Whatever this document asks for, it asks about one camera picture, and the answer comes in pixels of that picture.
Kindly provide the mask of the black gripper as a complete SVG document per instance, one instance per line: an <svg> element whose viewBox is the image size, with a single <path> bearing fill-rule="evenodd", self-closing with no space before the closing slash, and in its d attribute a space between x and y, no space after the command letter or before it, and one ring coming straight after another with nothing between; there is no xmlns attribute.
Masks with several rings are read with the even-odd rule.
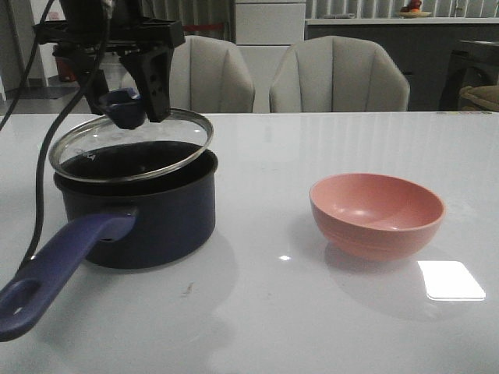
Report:
<svg viewBox="0 0 499 374"><path fill-rule="evenodd" d="M102 115L100 99L109 92L104 71L95 67L95 55L86 50L107 39L106 51L122 56L119 61L131 75L150 122L162 122L170 112L169 74L172 51L184 43L182 23L154 18L144 10L145 1L61 1L63 20L34 26L39 44L56 43L53 56L73 63L90 111Z"/></svg>

